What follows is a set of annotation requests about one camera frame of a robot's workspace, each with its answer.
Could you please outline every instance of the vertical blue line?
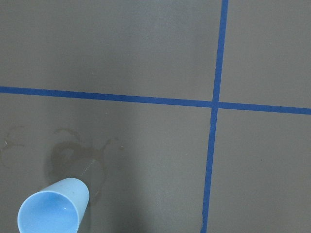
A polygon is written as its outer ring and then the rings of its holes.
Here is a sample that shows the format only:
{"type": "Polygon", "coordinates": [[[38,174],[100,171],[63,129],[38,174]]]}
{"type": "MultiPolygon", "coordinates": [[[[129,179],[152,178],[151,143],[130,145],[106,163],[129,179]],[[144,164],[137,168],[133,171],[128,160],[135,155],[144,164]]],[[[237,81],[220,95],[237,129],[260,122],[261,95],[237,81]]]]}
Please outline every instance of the vertical blue line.
{"type": "Polygon", "coordinates": [[[205,187],[204,187],[203,210],[202,210],[203,222],[202,222],[202,228],[201,228],[200,233],[207,232],[208,208],[209,208],[210,187],[211,187],[215,137],[216,137],[216,127],[217,127],[218,102],[219,102],[219,95],[220,95],[220,84],[221,84],[223,57],[224,57],[227,12],[228,12],[228,0],[222,0],[216,68],[215,68],[215,80],[214,80],[214,89],[213,89],[213,106],[212,106],[212,111],[211,111],[211,116],[210,116],[210,129],[209,129],[208,148],[207,148],[207,164],[206,164],[205,187]]]}

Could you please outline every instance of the blue line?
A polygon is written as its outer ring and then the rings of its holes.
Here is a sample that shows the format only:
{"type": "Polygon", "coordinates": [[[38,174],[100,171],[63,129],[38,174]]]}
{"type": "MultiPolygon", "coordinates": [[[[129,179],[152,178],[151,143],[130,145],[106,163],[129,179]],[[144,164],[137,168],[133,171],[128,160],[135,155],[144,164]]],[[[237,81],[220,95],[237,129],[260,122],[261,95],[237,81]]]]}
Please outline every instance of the blue line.
{"type": "Polygon", "coordinates": [[[218,116],[218,103],[219,103],[224,47],[225,47],[225,30],[226,30],[226,22],[227,22],[227,12],[228,12],[228,0],[223,0],[221,15],[220,15],[217,58],[216,58],[216,68],[215,68],[215,80],[214,80],[214,90],[213,90],[214,105],[212,107],[211,116],[210,116],[210,129],[209,129],[209,138],[208,138],[208,147],[207,147],[207,164],[206,164],[205,186],[204,186],[203,208],[202,208],[203,222],[202,222],[202,228],[200,231],[201,233],[207,232],[210,187],[211,187],[211,179],[212,179],[217,116],[218,116]]]}
{"type": "Polygon", "coordinates": [[[89,100],[111,100],[111,101],[133,102],[133,103],[153,103],[153,104],[166,104],[166,105],[205,107],[205,108],[211,108],[213,106],[212,102],[204,100],[182,100],[182,99],[127,96],[127,95],[101,94],[101,93],[76,92],[76,91],[59,91],[59,90],[46,90],[46,89],[7,87],[7,86],[0,86],[0,93],[22,94],[33,96],[53,96],[53,97],[65,97],[65,98],[89,99],[89,100]]]}
{"type": "Polygon", "coordinates": [[[218,108],[311,115],[310,108],[282,107],[282,106],[271,106],[271,105],[248,104],[248,103],[219,102],[218,108]]]}

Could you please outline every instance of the gray surface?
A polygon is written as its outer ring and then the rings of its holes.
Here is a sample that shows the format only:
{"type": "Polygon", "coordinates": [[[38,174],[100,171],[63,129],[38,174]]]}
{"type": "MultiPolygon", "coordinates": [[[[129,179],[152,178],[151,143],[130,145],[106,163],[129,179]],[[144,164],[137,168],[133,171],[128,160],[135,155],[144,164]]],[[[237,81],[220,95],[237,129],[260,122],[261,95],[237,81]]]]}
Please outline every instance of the gray surface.
{"type": "Polygon", "coordinates": [[[311,118],[220,110],[208,233],[311,228],[311,118]]]}
{"type": "Polygon", "coordinates": [[[230,0],[221,101],[311,107],[311,2],[230,0]]]}
{"type": "Polygon", "coordinates": [[[0,148],[24,145],[1,155],[1,232],[17,232],[21,203],[53,182],[52,151],[68,141],[88,157],[108,141],[81,233],[200,231],[210,109],[9,94],[0,106],[0,148]]]}
{"type": "Polygon", "coordinates": [[[0,1],[0,85],[211,100],[220,5],[0,1]]]}

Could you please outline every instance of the plastic cup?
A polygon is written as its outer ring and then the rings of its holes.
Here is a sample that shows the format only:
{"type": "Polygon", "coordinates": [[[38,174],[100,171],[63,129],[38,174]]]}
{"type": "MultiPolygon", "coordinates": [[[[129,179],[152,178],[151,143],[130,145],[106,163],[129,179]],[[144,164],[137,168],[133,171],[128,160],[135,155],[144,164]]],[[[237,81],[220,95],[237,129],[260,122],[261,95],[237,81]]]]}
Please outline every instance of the plastic cup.
{"type": "Polygon", "coordinates": [[[89,200],[87,186],[66,178],[32,194],[21,205],[20,233],[77,233],[89,200]]]}

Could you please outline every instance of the light blue cup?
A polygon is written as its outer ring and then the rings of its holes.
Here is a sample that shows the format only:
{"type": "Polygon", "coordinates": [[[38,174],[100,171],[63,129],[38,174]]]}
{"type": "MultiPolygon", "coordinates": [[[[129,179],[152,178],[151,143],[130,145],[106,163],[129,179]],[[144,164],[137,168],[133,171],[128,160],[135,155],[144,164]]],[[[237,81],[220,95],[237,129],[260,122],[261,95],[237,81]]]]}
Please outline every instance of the light blue cup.
{"type": "Polygon", "coordinates": [[[77,233],[89,200],[87,186],[66,178],[32,194],[21,205],[20,233],[77,233]]]}

